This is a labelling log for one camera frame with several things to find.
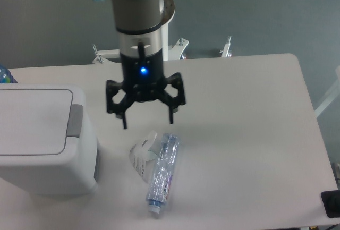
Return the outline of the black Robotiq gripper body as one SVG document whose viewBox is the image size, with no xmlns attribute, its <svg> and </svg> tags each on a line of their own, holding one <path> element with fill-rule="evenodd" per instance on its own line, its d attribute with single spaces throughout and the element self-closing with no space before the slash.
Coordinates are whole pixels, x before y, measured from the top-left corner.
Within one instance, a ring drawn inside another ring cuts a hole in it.
<svg viewBox="0 0 340 230">
<path fill-rule="evenodd" d="M 142 53 L 137 58 L 121 55 L 125 96 L 122 103 L 132 101 L 145 102 L 164 100 L 163 51 L 146 56 Z"/>
</svg>

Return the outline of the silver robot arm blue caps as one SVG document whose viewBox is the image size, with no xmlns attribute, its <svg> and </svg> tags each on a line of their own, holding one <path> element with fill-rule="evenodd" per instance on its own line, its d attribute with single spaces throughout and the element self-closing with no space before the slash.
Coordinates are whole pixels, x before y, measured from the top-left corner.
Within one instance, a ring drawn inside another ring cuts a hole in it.
<svg viewBox="0 0 340 230">
<path fill-rule="evenodd" d="M 134 103 L 160 100 L 168 106 L 169 121 L 173 122 L 173 114 L 186 103 L 181 74 L 164 75 L 161 28 L 174 15 L 174 4 L 168 0 L 110 1 L 123 81 L 107 80 L 107 112 L 126 127 L 125 113 Z"/>
</svg>

